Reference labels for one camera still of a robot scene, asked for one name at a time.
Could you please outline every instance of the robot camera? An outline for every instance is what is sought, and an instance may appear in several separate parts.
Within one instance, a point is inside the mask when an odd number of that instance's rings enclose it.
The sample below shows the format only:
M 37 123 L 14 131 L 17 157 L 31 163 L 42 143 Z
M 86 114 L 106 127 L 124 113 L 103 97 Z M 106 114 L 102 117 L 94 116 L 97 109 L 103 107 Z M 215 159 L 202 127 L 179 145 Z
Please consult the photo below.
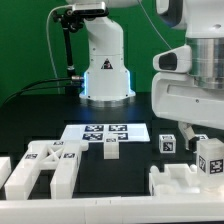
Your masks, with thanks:
M 74 15 L 80 15 L 82 17 L 103 17 L 107 16 L 108 9 L 104 2 L 100 3 L 77 3 L 72 7 Z

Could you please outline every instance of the table surface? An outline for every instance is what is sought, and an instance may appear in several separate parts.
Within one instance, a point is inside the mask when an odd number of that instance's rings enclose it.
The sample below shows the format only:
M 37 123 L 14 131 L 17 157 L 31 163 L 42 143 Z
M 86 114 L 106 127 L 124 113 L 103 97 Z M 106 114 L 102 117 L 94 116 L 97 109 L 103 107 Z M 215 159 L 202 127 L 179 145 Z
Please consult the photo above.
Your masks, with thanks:
M 91 143 L 82 154 L 76 198 L 150 195 L 148 174 L 152 165 L 163 171 L 164 164 L 195 164 L 195 154 L 185 150 L 177 122 L 154 115 L 149 93 L 138 93 L 132 104 L 106 109 L 82 105 L 78 98 L 65 95 L 16 97 L 0 108 L 0 156 L 10 156 L 15 168 L 30 141 L 60 139 L 68 124 L 104 123 L 146 123 L 151 141 L 120 143 L 119 160 L 104 160 L 103 143 Z M 220 140 L 224 137 L 223 131 L 206 127 L 196 126 L 195 132 Z M 160 153 L 159 134 L 175 135 L 175 154 Z M 50 198 L 52 176 L 52 171 L 41 172 L 30 199 Z

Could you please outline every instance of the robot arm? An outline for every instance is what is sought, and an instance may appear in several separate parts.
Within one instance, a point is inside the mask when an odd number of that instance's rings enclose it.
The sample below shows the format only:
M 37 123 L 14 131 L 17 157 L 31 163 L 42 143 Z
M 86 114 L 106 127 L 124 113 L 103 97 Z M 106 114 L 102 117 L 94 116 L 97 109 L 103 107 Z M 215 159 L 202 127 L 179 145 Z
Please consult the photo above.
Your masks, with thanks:
M 67 0 L 71 9 L 62 18 L 74 32 L 85 24 L 89 39 L 89 68 L 84 73 L 81 101 L 99 107 L 114 107 L 133 100 L 130 72 L 124 65 L 123 30 L 107 18 L 108 8 L 130 7 L 137 0 Z
M 172 28 L 186 29 L 183 47 L 155 56 L 152 107 L 179 121 L 186 141 L 189 124 L 224 129 L 223 0 L 157 0 L 157 12 Z

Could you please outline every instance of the white cube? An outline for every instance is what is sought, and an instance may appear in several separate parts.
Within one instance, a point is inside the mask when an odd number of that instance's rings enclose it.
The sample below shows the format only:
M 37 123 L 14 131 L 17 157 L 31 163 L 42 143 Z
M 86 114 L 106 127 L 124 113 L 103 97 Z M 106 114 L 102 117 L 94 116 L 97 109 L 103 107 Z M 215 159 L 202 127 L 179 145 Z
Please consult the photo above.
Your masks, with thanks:
M 176 138 L 174 135 L 159 135 L 159 150 L 161 153 L 176 152 Z
M 104 138 L 104 159 L 119 159 L 118 135 L 108 134 Z
M 197 173 L 204 188 L 224 184 L 224 144 L 218 139 L 197 142 Z

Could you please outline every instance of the green backdrop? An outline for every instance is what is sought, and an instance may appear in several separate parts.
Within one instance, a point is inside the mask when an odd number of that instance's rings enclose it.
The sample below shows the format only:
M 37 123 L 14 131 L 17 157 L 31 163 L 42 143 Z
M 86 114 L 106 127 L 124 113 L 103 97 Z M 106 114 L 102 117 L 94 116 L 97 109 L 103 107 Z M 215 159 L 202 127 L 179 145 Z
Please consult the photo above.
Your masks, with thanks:
M 31 82 L 54 78 L 45 26 L 51 9 L 64 4 L 63 0 L 1 2 L 0 103 Z M 171 30 L 163 24 L 156 15 L 154 0 L 143 0 L 143 5 L 173 48 L 184 44 L 184 31 Z M 140 6 L 112 9 L 110 18 L 124 29 L 125 65 L 132 74 L 132 88 L 136 92 L 150 91 L 156 73 L 152 67 L 153 56 L 168 48 L 153 30 Z M 66 57 L 60 24 L 51 22 L 50 39 L 59 77 L 66 77 Z M 75 67 L 78 74 L 82 74 L 88 68 L 89 60 L 86 29 L 72 34 L 71 39 Z

